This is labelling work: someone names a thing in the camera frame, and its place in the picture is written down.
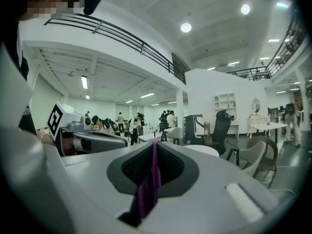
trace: ceiling light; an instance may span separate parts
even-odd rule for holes
[[[152,95],[154,95],[155,93],[150,93],[150,94],[148,94],[148,95],[144,95],[144,96],[141,96],[141,98],[145,98],[145,97],[148,97],[148,96],[152,96]]]
[[[283,7],[283,8],[288,8],[288,7],[289,7],[287,4],[281,3],[281,2],[276,3],[276,5],[277,5],[278,7]]]
[[[229,63],[228,66],[231,66],[231,65],[234,65],[234,64],[238,64],[239,61],[236,61],[236,62],[232,62],[232,63]]]
[[[241,8],[240,11],[244,14],[247,15],[250,12],[250,6],[248,4],[244,4]]]
[[[184,23],[181,25],[181,30],[185,33],[190,32],[192,29],[192,26],[189,23]]]
[[[81,81],[82,81],[83,88],[88,89],[87,77],[86,76],[81,76]]]

